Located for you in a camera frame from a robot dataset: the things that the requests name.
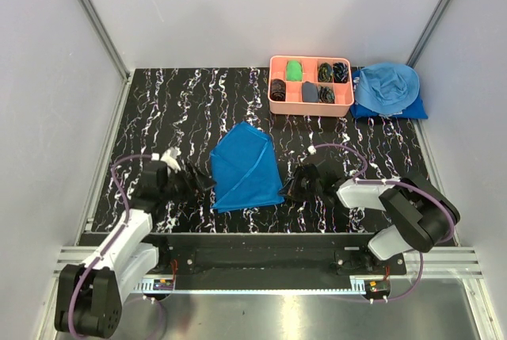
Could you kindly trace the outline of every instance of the gray wall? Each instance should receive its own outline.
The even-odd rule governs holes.
[[[438,0],[93,0],[128,67],[404,62]]]
[[[120,78],[77,0],[0,0],[1,338],[34,335]]]
[[[459,238],[478,253],[507,333],[507,0],[454,0],[416,66],[424,129]]]

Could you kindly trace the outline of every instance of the green rolled cloth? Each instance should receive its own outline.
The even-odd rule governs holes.
[[[299,61],[291,60],[287,63],[287,81],[301,81],[303,80],[303,68]]]

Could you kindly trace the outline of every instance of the blue cloth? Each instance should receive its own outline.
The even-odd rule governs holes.
[[[380,63],[360,70],[354,97],[359,105],[379,114],[401,112],[419,95],[419,77],[403,64]]]
[[[352,81],[354,89],[357,88],[357,85],[359,84],[360,80],[360,71],[355,71],[352,74]],[[377,117],[380,114],[374,112],[373,110],[370,110],[368,108],[365,108],[362,105],[359,105],[357,101],[350,107],[350,112],[353,115],[354,118],[361,118],[361,117]],[[412,104],[407,107],[406,109],[402,110],[401,112],[391,114],[387,117],[397,117],[397,118],[412,118],[416,120],[426,120],[428,119],[428,116],[426,115],[425,107],[422,103],[421,94],[418,94],[415,101],[412,102]]]
[[[219,213],[284,202],[270,136],[246,122],[234,126],[212,150]]]

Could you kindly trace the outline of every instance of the pink organizer tray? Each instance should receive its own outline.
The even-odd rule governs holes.
[[[287,62],[296,60],[303,67],[302,81],[287,81],[285,70]],[[349,67],[349,80],[346,83],[319,82],[318,67],[322,63],[345,63]],[[274,101],[271,99],[271,81],[275,78],[284,80],[287,85],[285,101]],[[313,82],[317,86],[328,86],[334,91],[334,103],[310,103],[303,102],[301,88],[305,81]],[[350,62],[347,59],[331,57],[302,57],[302,56],[273,56],[269,63],[269,110],[275,114],[292,114],[296,116],[321,116],[321,117],[343,117],[354,103],[352,87],[352,72]]]

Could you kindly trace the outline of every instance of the black marble table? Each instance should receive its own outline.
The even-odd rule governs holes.
[[[130,154],[162,153],[171,146],[211,173],[209,154],[237,123],[246,121],[273,138],[280,176],[285,181],[311,144],[346,143],[369,161],[367,178],[391,178],[408,170],[427,175],[414,126],[409,120],[277,116],[269,111],[268,68],[138,69],[125,105],[112,160]],[[324,150],[343,175],[360,169],[360,160],[337,149]],[[118,173],[129,193],[140,161]],[[107,174],[92,231],[111,231],[123,211]],[[284,203],[219,214],[211,192],[199,206],[167,205],[156,232],[363,232],[389,226],[381,212],[326,208],[321,201]]]

